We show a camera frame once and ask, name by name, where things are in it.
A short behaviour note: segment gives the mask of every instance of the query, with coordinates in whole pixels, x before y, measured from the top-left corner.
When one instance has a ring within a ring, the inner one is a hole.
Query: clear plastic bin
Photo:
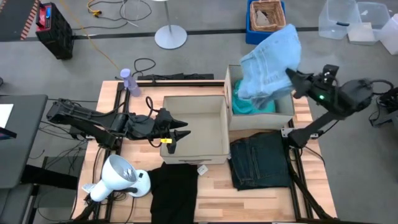
[[[342,39],[351,23],[360,23],[355,0],[327,0],[319,15],[319,36]]]
[[[380,31],[380,41],[392,55],[398,55],[398,14],[395,14]]]
[[[388,8],[385,4],[376,2],[359,2],[358,10],[362,23],[349,26],[349,41],[372,45],[380,40],[380,31],[390,19]]]

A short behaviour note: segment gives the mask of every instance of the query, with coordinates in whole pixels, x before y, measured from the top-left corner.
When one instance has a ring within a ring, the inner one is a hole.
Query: woven basket
[[[267,13],[268,26],[256,24],[256,11]],[[250,3],[250,26],[253,31],[275,32],[286,26],[285,14],[280,0],[260,0]]]

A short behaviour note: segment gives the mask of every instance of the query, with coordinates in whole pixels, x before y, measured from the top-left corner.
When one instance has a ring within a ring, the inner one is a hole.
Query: dark blue jeans
[[[290,186],[280,132],[259,133],[230,144],[228,160],[237,190]]]

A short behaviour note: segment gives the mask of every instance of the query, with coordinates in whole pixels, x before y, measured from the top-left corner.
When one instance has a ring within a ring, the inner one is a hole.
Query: white lamp stand base
[[[177,25],[167,25],[155,34],[155,42],[163,49],[176,49],[187,41],[187,31]]]
[[[147,195],[150,191],[150,178],[148,172],[144,170],[136,170],[137,172],[137,182],[135,182],[133,185],[130,187],[136,188],[138,191],[137,193],[131,193],[129,192],[128,194],[132,197],[143,197]]]

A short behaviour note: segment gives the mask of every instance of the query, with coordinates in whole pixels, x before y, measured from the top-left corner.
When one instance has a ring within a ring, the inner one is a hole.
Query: teal cloth
[[[257,109],[251,100],[242,100],[238,97],[239,87],[242,80],[235,82],[235,88],[232,93],[232,111],[234,114],[256,114],[256,113],[275,113],[275,101],[268,102],[263,110]]]

